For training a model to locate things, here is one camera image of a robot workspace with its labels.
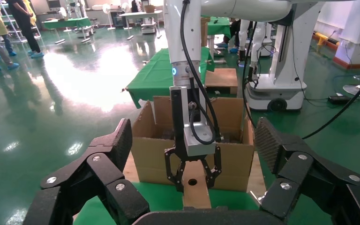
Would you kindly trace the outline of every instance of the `glossy floor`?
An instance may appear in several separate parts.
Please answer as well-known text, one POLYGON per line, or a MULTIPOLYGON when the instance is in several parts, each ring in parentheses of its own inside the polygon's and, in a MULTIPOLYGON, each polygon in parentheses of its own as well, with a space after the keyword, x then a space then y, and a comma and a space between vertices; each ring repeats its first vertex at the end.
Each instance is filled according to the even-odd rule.
MULTIPOLYGON (((55 45, 53 32, 43 32, 39 41, 45 57, 31 60, 21 45, 13 60, 18 70, 0 73, 0 225, 21 224, 40 180, 47 174, 78 158, 90 141, 113 131, 121 118, 134 120, 139 110, 129 94, 121 92, 154 53, 167 47, 165 36, 135 35, 127 41, 128 31, 98 30, 91 43, 81 44, 74 34, 61 33, 67 41, 55 45)), ((344 84, 356 83, 330 60, 332 53, 309 54, 306 83, 309 98, 326 98, 341 92, 344 84)), ((227 54, 227 65, 236 67, 234 54, 227 54)), ((270 59, 262 60, 267 72, 270 59)), ((254 112, 266 116, 281 131, 306 135, 330 119, 339 108, 324 101, 319 107, 303 104, 300 112, 254 112)), ((360 101, 330 127, 307 140, 312 149, 360 173, 360 101)), ((263 167, 268 183, 272 180, 263 167)), ((295 218, 312 222, 318 209, 302 198, 295 218)))

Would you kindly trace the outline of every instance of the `table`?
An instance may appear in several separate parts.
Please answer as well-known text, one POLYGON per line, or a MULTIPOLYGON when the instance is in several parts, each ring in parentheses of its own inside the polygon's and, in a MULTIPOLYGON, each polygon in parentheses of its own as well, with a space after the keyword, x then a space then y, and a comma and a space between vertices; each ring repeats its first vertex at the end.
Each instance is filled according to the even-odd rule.
MULTIPOLYGON (((131 27, 129 27, 129 21, 128 21, 129 19, 154 18, 154 21, 157 23, 158 34, 160 34, 159 18, 158 18, 158 14, 160 14, 160 13, 162 13, 162 10, 156 10, 153 13, 146 13, 146 12, 124 13, 119 16, 123 16, 125 18, 126 28, 124 28, 124 30, 127 30, 128 32, 130 29, 132 29, 131 27)), ((127 39, 130 40, 132 38, 133 38, 133 35, 130 35, 130 32, 129 32, 129 37, 127 39)))
MULTIPOLYGON (((208 22, 208 42, 209 42, 209 49, 212 58, 214 59, 215 53, 215 35, 216 34, 224 34, 227 37, 231 38, 230 32, 230 21, 228 18, 224 17, 214 17, 210 18, 210 22, 208 22)), ((215 60, 215 63, 224 64, 225 60, 215 60)))
POLYGON ((83 27, 91 26, 90 20, 88 17, 84 18, 74 18, 74 19, 68 19, 63 21, 58 20, 51 20, 51 21, 45 21, 43 22, 46 29, 54 29, 56 31, 57 37, 59 38, 58 41, 55 42, 55 44, 61 44, 65 41, 65 39, 60 39, 59 33, 57 32, 57 28, 61 27, 78 27, 81 28, 84 40, 82 40, 82 43, 90 41, 90 38, 86 38, 85 32, 83 31, 83 27))
MULTIPOLYGON (((206 70, 214 71, 215 65, 209 54, 209 49, 201 50, 201 81, 205 83, 206 70)), ((140 108, 139 100, 152 101, 153 96, 169 96, 169 87, 173 86, 172 65, 169 60, 168 49, 157 52, 140 70, 136 77, 125 90, 130 93, 137 108, 140 108)))
MULTIPOLYGON (((137 190, 147 200, 151 211, 182 210, 182 193, 174 186, 133 183, 137 190)), ((252 198, 244 192, 209 190, 212 208, 227 206, 229 210, 257 210, 252 198)), ((98 197, 94 197, 82 208, 74 225, 114 225, 116 224, 108 214, 98 197)))

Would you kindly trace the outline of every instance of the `hole in wooden block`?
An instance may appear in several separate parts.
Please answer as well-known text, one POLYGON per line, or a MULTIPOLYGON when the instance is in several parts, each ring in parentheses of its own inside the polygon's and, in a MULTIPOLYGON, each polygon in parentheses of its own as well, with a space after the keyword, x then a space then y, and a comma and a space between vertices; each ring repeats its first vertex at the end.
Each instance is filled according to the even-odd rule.
POLYGON ((197 181, 195 179, 189 179, 188 184, 194 186, 195 184, 197 184, 197 181))

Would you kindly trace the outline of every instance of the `jeans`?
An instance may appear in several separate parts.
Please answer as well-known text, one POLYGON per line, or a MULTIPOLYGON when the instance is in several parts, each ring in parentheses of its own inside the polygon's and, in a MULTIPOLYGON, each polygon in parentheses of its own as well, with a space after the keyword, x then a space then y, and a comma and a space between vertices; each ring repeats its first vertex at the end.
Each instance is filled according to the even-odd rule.
POLYGON ((8 38, 8 35, 7 34, 1 35, 1 37, 3 38, 3 41, 5 42, 5 47, 6 47, 7 52, 11 53, 13 51, 13 48, 12 48, 12 44, 10 43, 10 40, 8 38))

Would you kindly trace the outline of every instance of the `open cardboard box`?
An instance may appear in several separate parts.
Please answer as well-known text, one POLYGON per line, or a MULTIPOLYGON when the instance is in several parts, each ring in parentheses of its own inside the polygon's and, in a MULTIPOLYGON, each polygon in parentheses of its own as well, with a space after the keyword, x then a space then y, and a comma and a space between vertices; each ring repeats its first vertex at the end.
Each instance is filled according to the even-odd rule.
MULTIPOLYGON (((243 117, 242 98, 213 98, 220 133, 238 139, 241 143, 218 143, 221 148, 222 173, 216 178, 214 189, 244 191, 248 186, 254 145, 250 121, 243 117)), ((161 139, 166 130, 173 128, 172 108, 169 97, 154 97, 155 120, 151 102, 147 101, 134 122, 132 154, 140 182, 172 184, 166 178, 165 149, 173 147, 174 140, 161 139)), ((213 168, 213 155, 206 160, 213 168)), ((173 174, 180 159, 171 156, 173 174)))

